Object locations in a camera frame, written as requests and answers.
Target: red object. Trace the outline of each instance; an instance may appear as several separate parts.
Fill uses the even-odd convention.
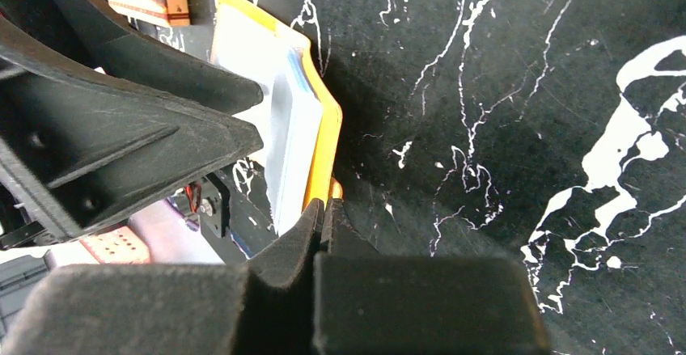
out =
[[[150,249],[127,226],[80,242],[101,264],[150,263]]]

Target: yellow edge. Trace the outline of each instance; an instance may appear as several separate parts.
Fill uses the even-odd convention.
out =
[[[310,40],[247,0],[218,1],[219,5],[229,5],[239,10],[255,22],[274,32],[276,36],[290,40],[291,45],[294,45],[294,48],[301,51],[305,76],[324,110],[320,130],[317,133],[315,152],[312,155],[312,165],[305,189],[303,209],[312,199],[321,199],[326,203],[331,194],[334,197],[342,197],[342,187],[337,181],[332,179],[331,174],[333,172],[333,161],[336,157],[336,148],[338,147],[338,136],[341,132],[343,111],[331,95],[331,92],[324,85],[320,74],[315,68],[315,64],[312,62]],[[217,19],[219,19],[220,14],[220,10],[218,10]]]

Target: marble countertop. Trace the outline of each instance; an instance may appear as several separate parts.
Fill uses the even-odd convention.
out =
[[[159,38],[207,58],[190,1]],[[382,253],[521,261],[556,353],[686,351],[686,0],[253,1],[314,41]]]

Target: stack of paper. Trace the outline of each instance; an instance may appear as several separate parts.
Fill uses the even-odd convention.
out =
[[[210,60],[265,94],[236,117],[265,143],[251,158],[265,167],[274,230],[283,235],[312,199],[329,198],[341,108],[312,63],[308,38],[246,0],[218,1]]]

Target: black marble surface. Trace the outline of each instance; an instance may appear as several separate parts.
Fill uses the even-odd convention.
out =
[[[160,39],[207,58],[213,2]],[[557,353],[686,351],[686,0],[258,3],[315,42],[382,253],[522,261]]]

